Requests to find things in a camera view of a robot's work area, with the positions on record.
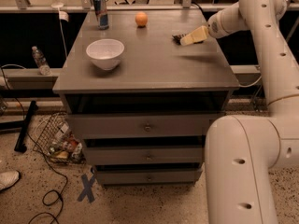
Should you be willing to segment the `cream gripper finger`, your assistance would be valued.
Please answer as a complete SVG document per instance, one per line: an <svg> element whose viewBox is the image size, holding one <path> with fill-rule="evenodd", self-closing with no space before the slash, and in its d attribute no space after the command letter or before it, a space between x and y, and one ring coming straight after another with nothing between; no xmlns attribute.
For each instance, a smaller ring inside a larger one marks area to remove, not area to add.
<svg viewBox="0 0 299 224"><path fill-rule="evenodd" d="M180 39L182 46L203 42L208 38L208 29L205 25L200 26Z"/></svg>

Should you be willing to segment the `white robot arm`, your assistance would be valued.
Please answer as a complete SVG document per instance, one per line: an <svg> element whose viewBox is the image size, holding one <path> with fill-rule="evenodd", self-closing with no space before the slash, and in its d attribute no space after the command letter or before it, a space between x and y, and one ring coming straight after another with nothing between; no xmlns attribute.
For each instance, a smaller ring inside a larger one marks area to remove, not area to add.
<svg viewBox="0 0 299 224"><path fill-rule="evenodd" d="M278 224L268 171L299 162L299 64L278 27L286 8L286 0L238 0L180 40L186 46L249 30L269 111L225 116L209 127L209 224Z"/></svg>

